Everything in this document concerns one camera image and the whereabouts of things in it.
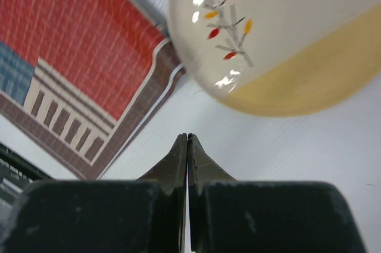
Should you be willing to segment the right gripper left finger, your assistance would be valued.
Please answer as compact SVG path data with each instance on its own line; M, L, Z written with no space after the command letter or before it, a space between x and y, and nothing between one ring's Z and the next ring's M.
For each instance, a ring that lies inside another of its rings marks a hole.
M41 180L16 199L2 252L183 252L187 136L136 180Z

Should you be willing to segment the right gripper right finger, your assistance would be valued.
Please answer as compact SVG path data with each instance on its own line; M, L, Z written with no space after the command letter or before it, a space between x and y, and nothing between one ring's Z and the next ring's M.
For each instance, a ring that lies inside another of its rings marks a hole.
M193 252L365 252L352 212L336 187L311 181L239 181L187 145Z

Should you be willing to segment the patchwork patterned placemat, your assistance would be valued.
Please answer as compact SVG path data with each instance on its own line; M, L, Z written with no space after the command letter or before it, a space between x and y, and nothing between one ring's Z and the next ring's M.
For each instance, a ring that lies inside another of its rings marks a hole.
M1 0L1 116L98 179L184 74L147 0Z

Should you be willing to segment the cream yellow ceramic plate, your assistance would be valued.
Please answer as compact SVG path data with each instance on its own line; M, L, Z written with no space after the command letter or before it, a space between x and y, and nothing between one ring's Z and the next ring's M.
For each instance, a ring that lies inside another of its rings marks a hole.
M253 115L315 113L380 73L380 0L168 0L188 74Z

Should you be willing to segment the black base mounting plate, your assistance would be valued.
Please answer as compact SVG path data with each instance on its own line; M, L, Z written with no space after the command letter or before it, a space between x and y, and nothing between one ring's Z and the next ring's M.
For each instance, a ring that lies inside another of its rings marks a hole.
M52 177L1 144L1 201L12 205L26 186L48 179Z

